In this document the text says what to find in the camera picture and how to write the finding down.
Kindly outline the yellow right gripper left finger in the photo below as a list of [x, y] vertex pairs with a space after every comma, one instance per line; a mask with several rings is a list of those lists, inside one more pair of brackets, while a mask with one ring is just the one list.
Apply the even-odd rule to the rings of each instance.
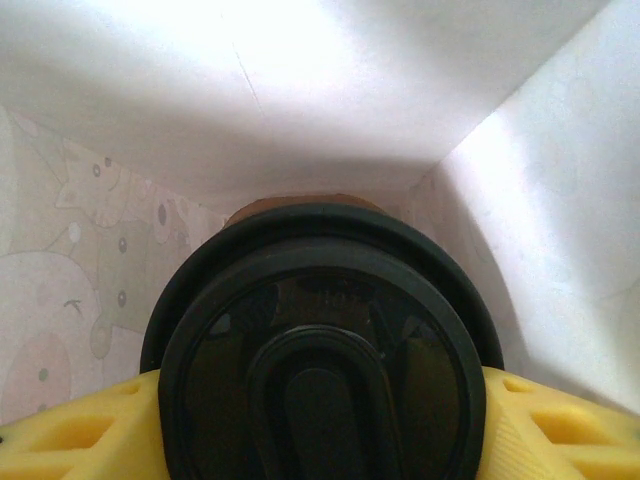
[[0, 480], [171, 480], [157, 372], [0, 426]]

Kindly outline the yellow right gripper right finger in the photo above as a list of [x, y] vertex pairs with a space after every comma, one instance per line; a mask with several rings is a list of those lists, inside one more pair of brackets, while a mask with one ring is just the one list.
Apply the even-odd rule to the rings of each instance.
[[640, 417], [503, 370], [483, 373], [476, 480], [640, 480]]

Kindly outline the takeout cup with black lid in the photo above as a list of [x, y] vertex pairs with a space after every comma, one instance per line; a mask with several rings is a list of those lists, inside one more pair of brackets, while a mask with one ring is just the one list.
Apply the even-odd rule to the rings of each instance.
[[171, 480], [475, 480], [489, 311], [413, 227], [271, 207], [176, 271], [145, 333]]

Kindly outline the white patterned paper bag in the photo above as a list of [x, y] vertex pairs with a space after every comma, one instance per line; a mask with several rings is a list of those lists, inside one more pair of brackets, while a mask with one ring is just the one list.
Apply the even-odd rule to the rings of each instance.
[[0, 0], [0, 423], [132, 377], [243, 207], [337, 194], [640, 415], [640, 0]]

